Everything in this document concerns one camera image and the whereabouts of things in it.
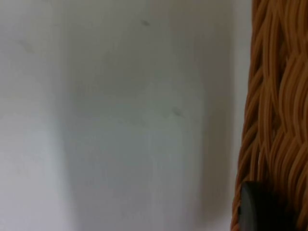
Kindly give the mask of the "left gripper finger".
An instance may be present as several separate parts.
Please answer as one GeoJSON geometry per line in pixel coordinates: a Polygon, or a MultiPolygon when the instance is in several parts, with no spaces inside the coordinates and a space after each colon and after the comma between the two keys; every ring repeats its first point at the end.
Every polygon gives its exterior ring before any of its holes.
{"type": "Polygon", "coordinates": [[[242,184],[238,215],[241,231],[295,230],[292,218],[260,182],[246,181],[242,184]]]}

